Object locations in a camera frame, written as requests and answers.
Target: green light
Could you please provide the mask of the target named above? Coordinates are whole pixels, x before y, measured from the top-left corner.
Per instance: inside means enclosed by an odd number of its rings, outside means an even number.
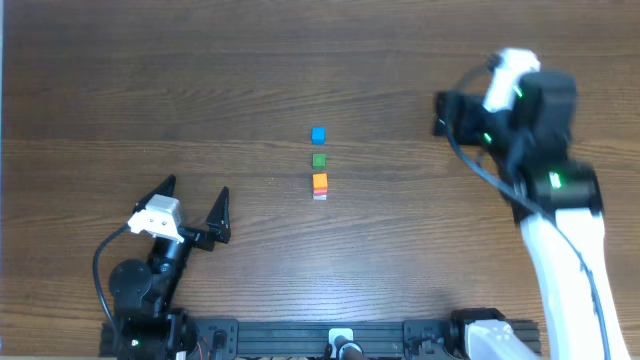
[[[519,88],[519,87],[514,86],[514,87],[513,87],[513,91],[515,91],[515,92],[516,92],[516,95],[518,95],[518,97],[522,97],[522,90],[520,90],[520,88]]]
[[[562,183],[560,182],[560,175],[558,175],[558,173],[550,172],[549,179],[551,180],[552,188],[559,189],[562,187]]]

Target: cube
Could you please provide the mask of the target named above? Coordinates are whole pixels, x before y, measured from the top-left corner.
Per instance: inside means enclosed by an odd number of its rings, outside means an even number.
[[[313,145],[324,145],[327,141],[327,130],[325,128],[313,128],[311,130],[311,143]]]
[[[313,175],[313,191],[328,191],[329,182],[327,180],[327,174],[314,174]]]
[[[313,170],[324,171],[327,168],[327,155],[313,154],[312,166]]]

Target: wood grain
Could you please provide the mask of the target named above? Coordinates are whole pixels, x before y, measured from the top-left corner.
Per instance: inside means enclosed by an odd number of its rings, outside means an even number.
[[[494,306],[542,322],[509,208],[430,136],[433,93],[504,46],[577,78],[572,151],[598,171],[611,286],[640,354],[639,3],[8,0],[5,11],[1,354],[97,353],[93,251],[169,173],[193,225],[231,188],[231,243],[194,253],[178,290],[195,315],[402,320]],[[314,126],[327,128],[324,148],[310,145]],[[311,198],[318,151],[326,202]],[[150,246],[118,239],[103,281]]]

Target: orange block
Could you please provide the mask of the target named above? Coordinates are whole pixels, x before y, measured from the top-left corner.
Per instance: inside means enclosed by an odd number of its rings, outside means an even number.
[[[313,174],[313,191],[328,191],[329,181],[327,174]]]

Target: blue cube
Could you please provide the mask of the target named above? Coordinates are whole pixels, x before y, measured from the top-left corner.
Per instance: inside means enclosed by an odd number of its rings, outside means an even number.
[[[325,128],[313,128],[311,130],[311,143],[313,145],[324,145],[327,141],[327,130]]]

